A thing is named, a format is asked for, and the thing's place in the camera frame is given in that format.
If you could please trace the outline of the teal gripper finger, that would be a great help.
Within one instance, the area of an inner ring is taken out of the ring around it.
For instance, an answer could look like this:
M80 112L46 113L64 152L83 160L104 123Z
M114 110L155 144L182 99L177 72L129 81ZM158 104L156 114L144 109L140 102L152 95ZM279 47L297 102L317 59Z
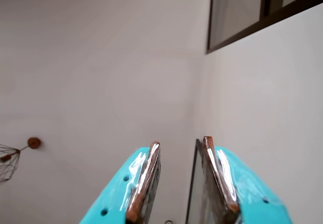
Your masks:
M211 136L201 143L201 167L214 223L292 223L279 197Z
M160 143L137 149L111 178L81 223L149 223L159 178Z

